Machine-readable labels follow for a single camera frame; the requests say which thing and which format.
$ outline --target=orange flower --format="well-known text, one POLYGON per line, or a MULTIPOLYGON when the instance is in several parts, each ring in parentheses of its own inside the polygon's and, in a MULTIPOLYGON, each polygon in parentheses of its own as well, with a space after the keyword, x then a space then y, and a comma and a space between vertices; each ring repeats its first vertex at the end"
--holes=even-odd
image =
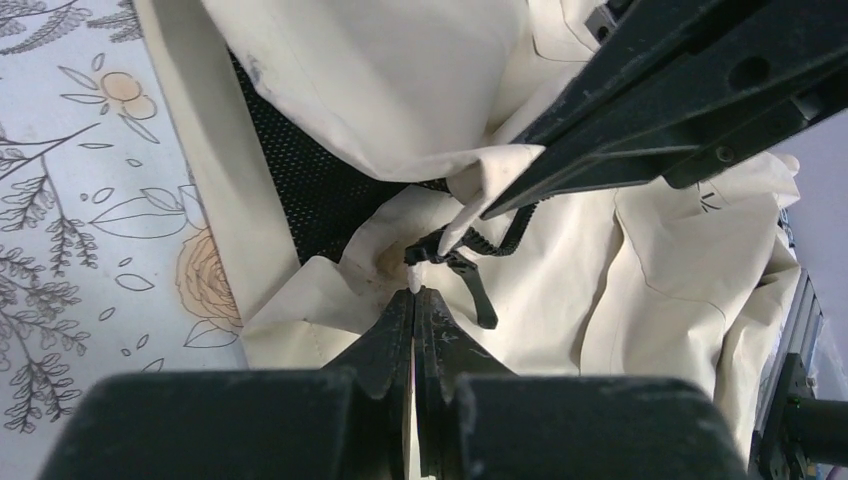
POLYGON ((147 120, 156 115, 156 103, 147 95, 143 95, 141 84, 129 73, 109 72, 103 75, 100 88, 129 117, 147 120))
POLYGON ((183 242, 175 283, 186 310, 221 330, 238 333, 241 329, 236 302, 209 228, 183 242))

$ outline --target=zipper pull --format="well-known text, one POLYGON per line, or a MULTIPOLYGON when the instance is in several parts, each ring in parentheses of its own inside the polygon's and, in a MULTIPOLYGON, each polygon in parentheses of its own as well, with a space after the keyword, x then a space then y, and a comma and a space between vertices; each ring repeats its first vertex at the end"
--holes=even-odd
POLYGON ((483 287, 483 279, 480 278, 477 264, 463 257, 459 252, 451 252, 446 258, 448 268, 462 278, 468 291, 471 292, 474 308, 477 310, 477 325, 486 330, 494 330, 498 326, 498 314, 483 287))
POLYGON ((421 262, 430 262, 437 265, 447 263, 448 268, 462 278, 468 291, 471 292, 474 308, 477 310, 477 325, 487 330, 494 329, 498 325, 498 315, 489 300, 489 295, 486 294, 486 289, 483 287, 483 279, 480 277, 477 264, 457 251, 452 251, 445 256, 439 255, 437 251, 442 233, 444 233, 444 228, 436 230, 421 238, 415 244, 406 247, 404 263, 409 268, 414 268, 421 262))

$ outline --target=floral tablecloth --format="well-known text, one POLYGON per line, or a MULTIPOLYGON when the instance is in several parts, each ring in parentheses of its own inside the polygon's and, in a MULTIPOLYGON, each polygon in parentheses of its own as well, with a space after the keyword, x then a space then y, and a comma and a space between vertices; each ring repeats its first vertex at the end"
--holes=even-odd
POLYGON ((0 478, 97 380, 238 368, 238 311, 129 0, 0 0, 0 478))

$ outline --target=black mesh lining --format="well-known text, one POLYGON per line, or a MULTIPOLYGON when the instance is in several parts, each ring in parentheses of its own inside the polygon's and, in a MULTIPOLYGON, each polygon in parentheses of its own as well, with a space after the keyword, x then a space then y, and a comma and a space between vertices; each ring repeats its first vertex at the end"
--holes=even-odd
POLYGON ((338 262, 356 229, 407 184, 374 180, 334 157, 260 97, 231 58, 300 263, 338 262))

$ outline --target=screw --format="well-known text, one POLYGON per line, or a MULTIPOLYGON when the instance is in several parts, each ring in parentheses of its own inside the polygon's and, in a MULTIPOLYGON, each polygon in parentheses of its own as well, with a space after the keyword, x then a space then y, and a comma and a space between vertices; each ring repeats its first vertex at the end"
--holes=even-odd
POLYGON ((734 153, 732 148, 722 146, 716 148, 716 158, 718 158, 720 162, 730 163, 734 158, 736 158, 736 153, 734 153))

